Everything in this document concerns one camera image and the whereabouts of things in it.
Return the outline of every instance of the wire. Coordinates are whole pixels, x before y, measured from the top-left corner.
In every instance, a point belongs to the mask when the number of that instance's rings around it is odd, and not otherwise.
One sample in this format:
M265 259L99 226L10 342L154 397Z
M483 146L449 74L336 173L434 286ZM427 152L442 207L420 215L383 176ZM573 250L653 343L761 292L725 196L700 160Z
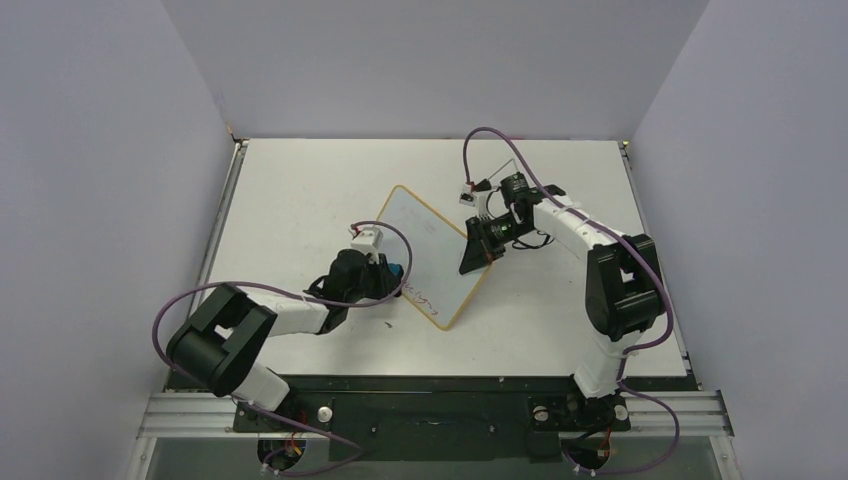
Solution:
M211 283L207 283L207 284L204 284L204 285L199 285L197 287L186 290L185 292L182 292L178 295L175 295L174 297L169 299L167 302L165 302L165 305L163 305L162 308L159 309L159 312L156 313L156 317L153 320L153 329L152 329L153 330L153 332L152 332L153 349L156 350L156 354L159 356L159 358L163 362L165 362L166 365L168 365L173 370L179 372L181 375L184 375L184 376L186 376L190 379L197 381L197 379L194 378L193 375L191 375L190 373L188 373L185 370L183 370L182 368L180 368L177 364L172 362L171 359L168 358L168 356L165 354L165 351L162 349L162 345L159 342L159 326L162 323L162 319L165 317L165 314L168 312L168 310L170 310L171 307L173 307L180 300L182 300L182 299L184 299L184 298L186 298L190 295L193 295L195 293L202 292L202 291L208 290L210 288L215 288L215 287L221 286L225 283L230 284L230 285L234 285L234 286L239 286L239 287L258 288L258 289L261 289L261 290L267 290L269 292L274 292L274 293L277 293L279 295L283 295L284 297L291 298L293 300L305 300L309 303L317 303L317 304L320 304L320 305L335 306L335 307L365 308L365 307L373 307L375 305L380 305L382 303L388 302L389 300L394 298L394 296L406 284L407 279L409 279L409 274L412 271L412 245L409 243L409 239L407 239L406 236L400 230L389 225L388 223L384 223L384 222L380 222L380 221L373 221L373 220L366 220L366 221L356 222L356 223L352 224L351 228L356 230L356 229L358 229L358 227L360 227L362 225L375 225L375 226L387 228L387 229L393 231L395 234L397 234L398 237L400 237L401 241L403 241L404 245L406 246L407 254L409 255L409 261L407 262L407 267L406 267L406 270L404 271L403 278L401 278L401 281L398 284L397 288L395 288L391 293L389 293L385 297L383 297L379 300L374 300L374 301L365 302L365 303L343 303L343 302L335 302L335 301L331 301L331 300L323 300L323 299L319 299L319 298L310 298L310 297L304 298L302 295L294 294L294 293L291 293L289 291L283 290L281 288L277 288L277 287L274 287L274 286L271 286L271 285L265 285L263 283L257 283L257 282L247 282L247 281L211 282ZM277 413L274 413L272 411L266 410L266 409L264 409L264 408L262 408L258 405L253 404L251 401L249 401L247 399L239 398L235 395L233 395L232 398L237 400L237 401L246 403L248 408L254 410L255 412L259 413L260 415L264 415L267 418L270 418L272 420L276 420L278 422L284 423L286 425L298 428L298 429L306 431L306 432L311 432L311 433L321 435L321 436L326 437L330 440L335 440L335 441L337 441L337 442L339 442L343 445L347 445L349 447L352 447L352 448L355 448L356 450L358 450L357 453L355 453L355 454L353 454L353 455L351 455L347 458L344 458L342 460L339 460L338 462L329 463L327 465L324 465L324 466L321 466L321 467L318 467L318 468L315 468L315 469L312 469L312 470L308 470L308 471L305 471L305 472L285 472L285 471L280 472L280 475L282 475L284 477L307 477L307 476L310 476L310 475L316 475L316 474L319 474L319 473L328 472L330 470L341 467L342 465L346 465L348 463L354 462L354 461L358 460L360 457L362 457L362 455L364 454L364 449L362 448L362 446L360 446L359 444L352 442L352 441L350 441L350 440L348 440L344 437L336 435L332 432L326 432L324 430L320 430L320 429L311 427L311 426L307 425L305 422L298 422L296 420L286 418L282 415L278 415ZM265 459L263 460L264 465L268 465L270 460L273 459L276 455L279 455L279 454L282 454L283 452L285 452L285 450L286 450L285 442L283 442L283 444L284 444L283 448L279 448L277 450L274 450L273 452L271 452L271 453L269 453L268 455L265 456Z
M540 243L539 245L530 245L516 238L512 241L512 248L514 248L515 250L539 250L542 247L547 247L548 245L554 243L554 239L547 233L537 231L536 234L545 237L545 239L542 240L542 243Z
M515 146L515 143L512 140L510 140L510 138L507 137L506 134L504 134L500 130L498 130L496 128L492 128L492 127L477 127L474 130L471 130L471 132L469 132L468 135L465 137L465 143L462 145L462 164L463 164L463 167L465 168L466 181L471 181L470 180L471 179L471 173L468 170L468 142L471 140L471 137L473 137L474 135L476 135L480 132L493 133L493 134L497 135L498 137L500 137L503 141L505 141L506 144L509 145L509 147L512 149L513 153L515 153L515 156L518 158L518 161L524 167L524 170L527 172L527 176L530 177L530 179L533 181L533 183L536 185L536 187L539 188L539 190L545 195L545 197L548 200L551 201L551 203L553 203L554 205L556 205L559 208L565 209L565 211L567 211L568 213L576 216L580 220L586 222L586 224L588 224L591 227L603 232L604 234L609 236L611 239L618 242L636 260L636 263L638 263L639 266L642 267L642 269L645 271L645 273L647 273L648 278L651 279L651 283L654 284L654 287L656 288L657 293L659 294L660 299L662 300L663 306L665 307L666 318L668 319L666 329L663 332L663 334L660 335L660 337L657 338L656 340L653 340L653 341L647 342L647 343L643 343L643 344L640 344L640 345L633 345L631 347L624 349L624 351L622 352L623 356L622 356L622 359L621 359L621 363L619 364L619 367L618 367L618 373L616 374L616 383L622 391L625 391L625 392L627 392L631 395L637 396L639 398L643 398L645 400L654 402L657 405L664 408L671 415L671 418L674 421L674 439L671 441L671 445L669 446L668 450L663 455L660 455L654 461L649 462L649 463L647 463L647 464L645 464L641 467L604 470L603 472L596 472L596 473L597 474L603 474L603 475L619 475L619 474L640 473L640 472L644 472L646 470L650 470L651 468L653 468L653 467L661 464L662 462L666 461L674 453L674 451L677 449L677 444L680 441L680 420L677 418L677 414L674 413L674 410L672 410L671 407L669 407L665 402L663 402L662 400L660 400L656 397L652 397L650 395L647 395L647 394L644 394L644 393L641 393L641 392L637 392L636 390L633 390L633 389L627 387L624 384L623 378L624 378L624 367L627 364L627 359L629 357L629 354L636 352L636 351L639 351L639 350L645 350L647 348L655 347L655 346L665 342L666 340L668 340L668 338L674 332L674 312L671 309L671 299L668 296L668 292L666 291L665 286L663 285L659 276L657 276L657 274L654 272L654 270L651 268L651 266L648 265L648 262L642 257L642 255L639 254L639 252L636 250L636 248L633 247L632 245L630 245L630 243L628 243L626 240L621 238L620 235L618 235L617 233L615 233L613 230L606 227L605 225L602 225L602 224L592 220L591 218L587 217L585 214L583 214L579 210L566 207L565 205L562 204L562 202L560 202L553 195L551 195L550 192L548 192L545 189L544 185L542 185L542 182L540 182L539 179L536 177L536 175L533 173L533 170L530 169L530 166L527 164L527 160L524 159L524 155L521 154L521 151L518 150L518 147ZM567 452L566 452L566 457L569 460L571 460L572 462L574 462L571 459L571 457L568 455ZM578 465L578 467L580 469L582 469L582 471L584 471L584 472L589 472L589 470L586 470L585 468L580 467L579 465Z

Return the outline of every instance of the gray wall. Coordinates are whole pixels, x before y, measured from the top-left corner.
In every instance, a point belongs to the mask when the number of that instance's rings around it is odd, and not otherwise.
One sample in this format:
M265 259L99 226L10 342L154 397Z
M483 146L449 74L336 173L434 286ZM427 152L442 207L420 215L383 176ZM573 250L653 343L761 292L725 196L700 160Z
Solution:
M124 475L232 142L158 1L0 7L0 471Z
M247 137L630 138L707 0L163 0Z
M848 3L712 0L632 143L748 479L846 478Z

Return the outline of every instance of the purple cable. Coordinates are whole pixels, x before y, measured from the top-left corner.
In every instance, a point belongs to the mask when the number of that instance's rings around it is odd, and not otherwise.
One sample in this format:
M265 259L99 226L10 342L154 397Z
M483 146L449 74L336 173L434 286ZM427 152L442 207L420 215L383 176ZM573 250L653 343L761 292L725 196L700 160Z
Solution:
M366 220L366 221L356 222L356 223L352 224L351 228L355 229L355 228L358 228L362 225L375 225L375 226L387 228L387 229L393 231L395 234L397 234L398 237L400 237L401 241L403 241L403 244L406 246L407 254L409 255L409 261L407 262L406 271L404 271L404 273L403 273L403 278L401 278L400 284L397 286L397 288L395 288L391 293L389 293L385 297L383 297L379 300L374 300L372 302L344 303L344 302L334 302L334 301L331 301L331 300L322 300L320 298L305 298L302 295L291 293L291 292L288 292L286 290L283 290L283 289L280 289L280 288L277 288L277 287L273 287L271 285L265 285L263 283L246 282L246 281L211 282L211 283L207 283L207 284L204 284L204 285L199 285L197 287L194 287L194 288L189 289L189 290L187 290L183 293L180 293L179 295L172 297L167 302L165 302L165 305L163 305L162 308L159 309L159 312L156 314L156 318L153 320L153 349L156 350L156 354L159 355L159 358L162 359L162 361L165 362L165 364L168 365L169 367L171 367L173 370L179 372L181 375L187 376L188 378L194 379L194 377L191 374L189 374L188 372L186 372L185 370L183 370L182 368L177 366L165 354L165 351L162 349L161 343L159 343L159 325L162 323L162 319L165 317L165 314L168 312L168 310L170 310L171 307L173 307L180 300L182 300L182 299L184 299L184 298L186 298L190 295L193 295L197 292L202 292L202 291L208 290L210 288L215 288L215 287L218 287L218 286L223 285L225 283L228 283L230 285L239 286L239 287L258 288L258 289L261 289L261 290L267 290L269 292L274 292L274 293L277 293L279 295L283 295L285 297L288 297L288 298L291 298L291 299L294 299L294 300L306 300L309 303L317 303L317 304L320 304L320 305L328 305L328 306L335 306L335 307L365 308L365 307L373 307L375 305L380 305L382 303L388 302L389 300L394 298L394 296L398 292L400 292L400 290L403 288L404 284L406 284L406 281L409 279L409 274L412 271L412 245L409 243L409 239L407 239L406 236L400 230L389 225L388 223ZM261 415L265 415L268 418L277 420L278 422L282 422L282 423L291 425L293 427L299 428L299 429L307 431L307 432L317 433L318 435L322 435L324 437L327 437L330 440L335 440L339 443L342 443L344 445L347 445L347 446L350 446L350 447L353 447L353 448L356 448L356 449L359 450L358 453L351 455L351 456L349 456L349 457L347 457L343 460L340 460L338 462L331 463L331 464L328 464L328 465L324 465L322 467L318 467L316 469L309 470L309 471L306 471L306 472L285 472L285 471L280 472L280 475L282 475L284 477L307 477L307 476L310 476L310 475L315 475L315 474L318 474L318 473L327 472L329 470L333 470L334 468L341 467L342 465L346 465L348 463L354 462L357 459L359 459L363 454L362 446L360 446L359 444L352 442L352 441L350 441L350 440L348 440L344 437L340 437L340 436L338 436L338 435L336 435L332 432L325 432L323 430L319 430L317 428L310 427L309 425L306 425L304 423L300 423L300 422L292 420L290 418L283 417L282 415L278 415L274 412L271 412L269 410L265 410L264 408L253 405L252 403L247 402L244 399L236 398L236 400L241 401L241 402L246 402L248 407L255 410L257 413L259 413ZM263 460L263 463L268 464L268 462L272 458L274 458L275 455L279 455L284 450L285 449L283 448L283 449L278 449L278 450L275 450L275 451L269 453L265 457L265 459Z
M642 267L643 270L645 270L645 273L648 274L648 278L651 279L651 282L654 284L654 287L656 287L657 292L660 295L660 299L662 300L663 306L665 306L665 311L666 311L666 315L667 315L667 318L668 318L668 323L666 325L665 331L663 332L662 335L660 335L659 338L657 338L654 341L647 342L647 343L644 343L644 344L641 344L641 345L633 345L632 347L628 347L628 348L624 349L624 351L622 352L624 354L624 358L621 359L621 364L618 367L618 374L616 375L616 383L618 384L619 388L621 388L623 391L625 391L625 392L627 392L631 395L635 395L637 397L643 398L645 400L650 400L650 401L656 403L657 405L663 407L664 409L666 409L668 411L668 413L671 414L672 420L674 420L674 439L672 440L671 446L668 448L668 451L666 451L666 453L661 455L659 458L657 458L653 462L650 462L650 463L643 465L641 467L622 468L622 469L616 469L616 470L604 470L604 471L596 472L596 474L598 474L598 475L618 475L618 474L640 473L640 472L644 472L646 470L649 470L649 469L659 465L660 463L662 463L666 459L668 459L668 457L670 457L674 453L675 449L677 449L677 444L680 441L680 421L677 418L677 414L674 413L674 410L672 410L671 407L666 405L662 400L660 400L656 397L652 397L650 395L646 395L646 394L641 393L641 392L637 392L637 391L625 386L623 378L624 378L624 367L627 364L627 358L628 358L627 355L628 354L633 353L633 352L638 351L638 350L645 350L647 348L655 347L655 346L663 343L664 341L668 340L668 338L674 332L674 312L672 312L672 310L671 310L671 299L668 296L668 292L666 291L665 286L663 285L662 281L657 276L657 274L654 273L654 270L651 268L651 266L648 265L648 262L644 258L642 258L642 255L639 254L639 252L636 250L636 248L633 247L632 245L630 245L630 243L628 243L626 240L621 238L620 235L618 235L617 233L615 233L614 231L612 231L610 228L606 227L605 225L601 225L600 223L590 219L589 217L584 215L579 210L566 207L565 205L562 204L562 202L560 202L559 200L554 198L553 195L551 195L547 190L545 190L545 187L544 187L544 185L542 185L542 182L540 182L539 179L536 178L536 175L533 173L533 170L530 169L529 165L527 165L527 160L524 159L524 155L521 154L521 151L518 150L518 147L515 146L515 143L513 143L513 141L510 140L509 137L507 137L506 134L504 134L500 130L498 130L496 128L492 128L492 127L477 127L474 130L471 130L471 132L469 132L468 135L465 137L465 143L463 143L463 145L462 145L462 164L465 167L465 181L466 182L471 181L471 173L468 169L468 142L471 140L471 137L473 137L474 135L476 135L477 133L480 133L480 132L494 133L495 135L500 137L503 141L505 141L507 143L507 145L509 145L509 147L512 149L513 153L515 153L515 156L518 158L518 161L521 162L521 165L524 167L524 170L527 172L527 175L530 177L530 179L533 181L533 183L539 188L539 190L545 195L545 197L548 200L551 201L551 203L553 203L554 205L556 205L559 208L566 209L566 211L568 211L572 215L576 216L580 220L583 220L588 225L591 225L592 227L604 232L610 238L612 238L613 240L618 242L622 247L624 247L625 250L627 250L627 252L631 256L633 256L633 258L636 260L636 263L638 263L639 266ZM572 463L576 463L571 459L570 456L568 456L568 453L566 453L566 457L569 460L571 460ZM580 467L580 468L583 471L586 471L586 472L589 471L589 470L584 469L583 467Z

